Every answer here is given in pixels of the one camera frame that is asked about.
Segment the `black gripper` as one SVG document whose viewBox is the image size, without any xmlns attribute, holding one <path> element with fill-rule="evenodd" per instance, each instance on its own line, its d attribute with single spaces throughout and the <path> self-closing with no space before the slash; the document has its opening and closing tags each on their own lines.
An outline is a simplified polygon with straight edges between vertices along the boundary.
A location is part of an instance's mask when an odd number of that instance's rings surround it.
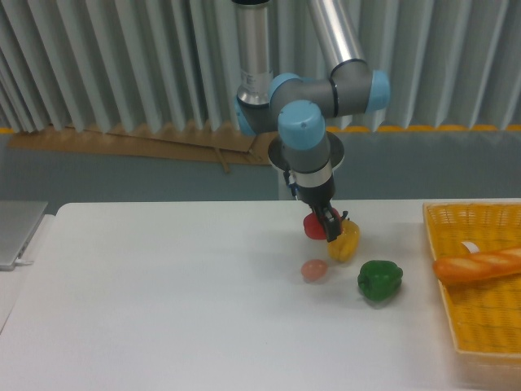
<svg viewBox="0 0 521 391">
<path fill-rule="evenodd" d="M 332 208 L 331 199 L 335 194 L 334 177 L 316 187 L 297 185 L 299 200 L 306 203 L 313 211 L 317 225 L 323 227 L 327 241 L 334 241 L 341 234 L 341 219 L 339 213 Z"/>
</svg>

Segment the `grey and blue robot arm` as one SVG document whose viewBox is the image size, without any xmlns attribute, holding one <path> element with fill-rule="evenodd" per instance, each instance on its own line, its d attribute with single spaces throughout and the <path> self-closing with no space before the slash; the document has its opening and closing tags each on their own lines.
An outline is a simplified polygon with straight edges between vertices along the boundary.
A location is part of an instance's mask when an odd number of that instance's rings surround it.
<svg viewBox="0 0 521 391">
<path fill-rule="evenodd" d="M 340 1 L 309 1 L 308 9 L 325 58 L 327 77 L 274 75 L 269 1 L 236 1 L 241 84 L 234 108 L 246 135 L 277 132 L 269 161 L 282 172 L 292 195 L 306 203 L 326 240 L 343 231 L 346 213 L 331 206 L 334 170 L 344 158 L 326 120 L 376 112 L 390 100 L 387 74 L 367 64 L 347 8 Z"/>
</svg>

